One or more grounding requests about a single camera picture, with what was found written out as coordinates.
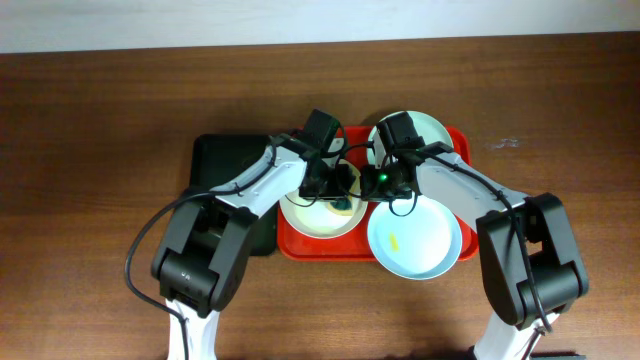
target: white plate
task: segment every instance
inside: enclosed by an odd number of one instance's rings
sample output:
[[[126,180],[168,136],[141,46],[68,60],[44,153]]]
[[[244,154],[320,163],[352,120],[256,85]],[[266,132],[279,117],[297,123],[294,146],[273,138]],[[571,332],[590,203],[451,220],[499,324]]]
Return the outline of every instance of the white plate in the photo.
[[[389,116],[393,116],[401,113],[401,111],[395,112],[393,114],[387,115],[382,120],[388,118]],[[413,120],[413,126],[416,128],[416,132],[419,136],[422,136],[424,139],[424,143],[429,145],[434,142],[442,141],[443,143],[453,147],[453,140],[451,140],[451,136],[447,129],[434,117],[429,116],[425,113],[421,113],[418,111],[407,111],[411,120]],[[369,133],[369,141],[373,140],[373,135],[375,135],[377,129],[374,126]],[[371,165],[375,165],[376,157],[373,153],[372,149],[367,149],[367,161]]]
[[[396,200],[393,210],[406,214],[412,200]],[[462,249],[460,224],[439,202],[418,197],[416,208],[405,217],[393,215],[388,203],[371,214],[367,227],[369,247],[378,262],[392,273],[426,280],[447,272]]]
[[[351,170],[356,175],[355,188],[351,189],[354,194],[360,193],[360,172],[358,169],[347,162],[341,160],[341,164],[349,164]],[[307,201],[298,196],[298,190],[287,194],[289,199],[300,205],[310,204],[311,201]],[[354,208],[352,216],[338,215],[329,210],[329,202],[317,201],[310,207],[301,207],[292,204],[286,198],[280,199],[280,209],[284,218],[289,225],[296,229],[298,232],[316,239],[332,239],[348,233],[353,230],[364,217],[367,210],[367,203],[360,201],[360,199],[352,199],[352,206]]]

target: wooden table surface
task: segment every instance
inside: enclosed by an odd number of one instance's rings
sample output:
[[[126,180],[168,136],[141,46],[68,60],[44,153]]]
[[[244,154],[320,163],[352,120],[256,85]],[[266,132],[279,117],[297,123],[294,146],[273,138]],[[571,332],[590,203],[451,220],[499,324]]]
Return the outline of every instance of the wooden table surface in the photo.
[[[483,173],[558,195],[591,291],[537,350],[640,353],[639,33],[2,55],[0,91],[0,358],[164,359],[168,315],[123,281],[133,236],[187,184],[198,135],[276,134],[314,107],[346,125],[429,113],[466,133]],[[151,294],[163,226],[134,261]],[[276,253],[251,259],[216,347],[441,354],[490,313],[478,257],[417,282]]]

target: white scuff mark on table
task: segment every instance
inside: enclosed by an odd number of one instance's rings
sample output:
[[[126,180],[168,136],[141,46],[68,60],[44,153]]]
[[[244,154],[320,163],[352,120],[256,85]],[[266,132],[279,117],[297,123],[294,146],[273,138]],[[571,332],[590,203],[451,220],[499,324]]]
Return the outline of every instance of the white scuff mark on table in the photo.
[[[497,150],[503,148],[516,148],[520,147],[522,144],[522,141],[511,137],[507,139],[500,139],[500,142],[497,144],[486,144],[485,147],[489,148],[489,150]]]

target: light blue plate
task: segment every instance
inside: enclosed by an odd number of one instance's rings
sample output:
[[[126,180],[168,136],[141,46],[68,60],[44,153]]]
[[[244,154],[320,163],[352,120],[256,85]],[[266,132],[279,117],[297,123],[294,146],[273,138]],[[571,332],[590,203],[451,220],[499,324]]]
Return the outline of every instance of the light blue plate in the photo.
[[[406,214],[412,200],[396,200],[393,210]],[[418,197],[413,212],[395,216],[388,203],[371,214],[367,238],[378,262],[392,273],[413,280],[427,280],[447,272],[458,261],[462,232],[456,217],[439,202]]]

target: yellow mark on plate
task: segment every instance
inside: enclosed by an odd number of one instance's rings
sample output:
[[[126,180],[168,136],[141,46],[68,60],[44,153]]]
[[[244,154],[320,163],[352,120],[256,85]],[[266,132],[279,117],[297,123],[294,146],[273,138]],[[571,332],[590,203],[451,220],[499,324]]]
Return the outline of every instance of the yellow mark on plate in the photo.
[[[394,233],[389,234],[389,241],[391,241],[391,250],[393,252],[397,252],[398,250],[400,250],[400,248],[398,247],[398,239],[396,239]]]

